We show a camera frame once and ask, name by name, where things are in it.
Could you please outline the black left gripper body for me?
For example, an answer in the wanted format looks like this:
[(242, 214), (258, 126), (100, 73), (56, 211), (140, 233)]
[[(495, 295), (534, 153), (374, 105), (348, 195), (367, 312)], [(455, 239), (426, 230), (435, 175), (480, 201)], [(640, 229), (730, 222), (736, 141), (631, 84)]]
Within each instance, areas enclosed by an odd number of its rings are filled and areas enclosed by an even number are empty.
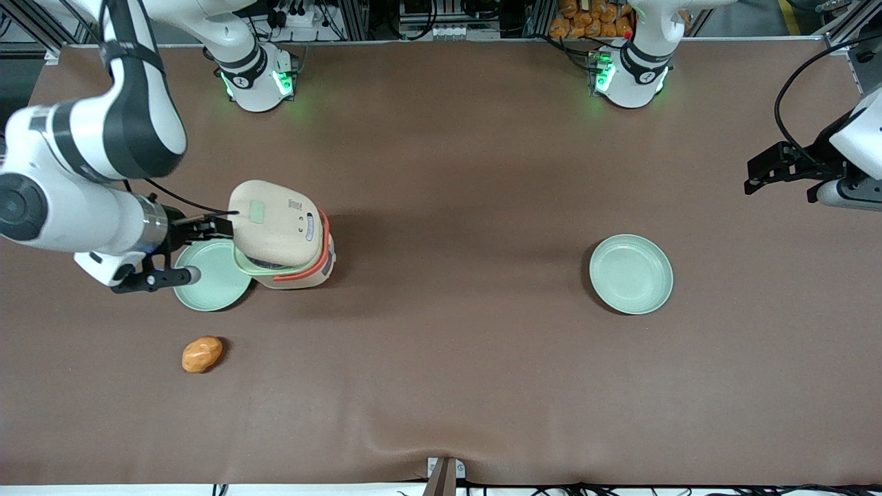
[(796, 156), (790, 181), (810, 179), (829, 182), (847, 176), (849, 162), (830, 141), (838, 131), (839, 127), (825, 128), (809, 145), (800, 145), (795, 138), (790, 139)]

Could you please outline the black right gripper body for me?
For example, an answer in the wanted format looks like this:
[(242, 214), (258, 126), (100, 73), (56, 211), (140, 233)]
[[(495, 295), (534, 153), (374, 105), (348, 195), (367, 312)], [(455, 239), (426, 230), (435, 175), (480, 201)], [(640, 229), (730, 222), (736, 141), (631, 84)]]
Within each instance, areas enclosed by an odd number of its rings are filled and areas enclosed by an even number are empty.
[(207, 239), (205, 226), (210, 223), (207, 214), (186, 216), (182, 211), (167, 211), (167, 233), (164, 240), (164, 257), (170, 260), (172, 254), (185, 245)]

